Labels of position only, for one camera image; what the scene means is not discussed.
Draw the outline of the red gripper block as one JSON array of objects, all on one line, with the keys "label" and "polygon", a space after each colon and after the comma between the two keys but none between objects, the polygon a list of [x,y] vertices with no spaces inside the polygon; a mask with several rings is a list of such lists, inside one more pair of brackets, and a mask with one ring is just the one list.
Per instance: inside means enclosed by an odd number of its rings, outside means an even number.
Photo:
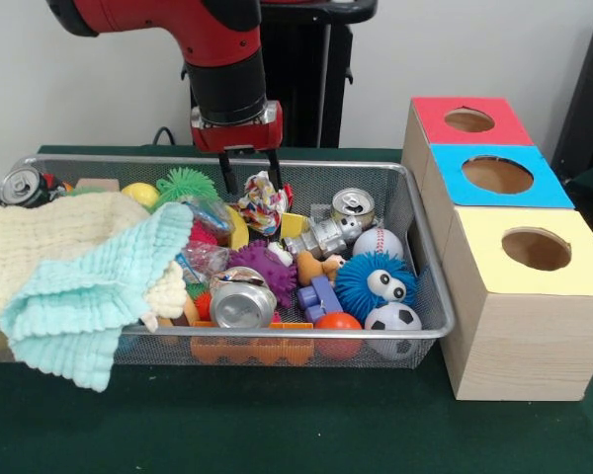
[{"label": "red gripper block", "polygon": [[196,147],[203,152],[219,153],[219,165],[226,191],[237,193],[237,180],[232,171],[231,149],[266,151],[270,168],[268,176],[275,189],[283,187],[277,148],[283,141],[283,109],[279,101],[268,101],[256,118],[239,124],[217,125],[206,121],[199,107],[191,110],[191,133]]}]

